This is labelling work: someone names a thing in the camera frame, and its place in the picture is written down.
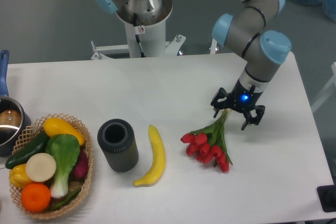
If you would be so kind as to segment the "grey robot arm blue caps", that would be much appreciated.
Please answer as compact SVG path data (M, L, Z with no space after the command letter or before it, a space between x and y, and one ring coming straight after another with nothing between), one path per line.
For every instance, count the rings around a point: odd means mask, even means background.
M109 14L117 14L127 34L132 58L167 54L165 22L172 0L94 0ZM257 101L291 51L284 34L265 30L284 7L285 0L241 0L238 16L222 15L212 29L213 42L246 60L245 69L231 92L220 88L211 105L216 112L232 109L243 114L245 125L258 125L265 107Z

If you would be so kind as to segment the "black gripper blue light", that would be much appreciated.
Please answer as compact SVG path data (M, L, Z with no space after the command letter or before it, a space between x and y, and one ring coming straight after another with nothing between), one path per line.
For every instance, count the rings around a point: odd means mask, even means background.
M249 88L245 88L239 80L237 80L231 93L228 93L224 88L219 88L214 95L211 106L215 113L213 118L216 118L219 111L222 109L233 109L244 115L245 121L242 124L241 130L243 131L247 125L259 125L265 113L264 105L257 105L257 102L262 92L253 92Z

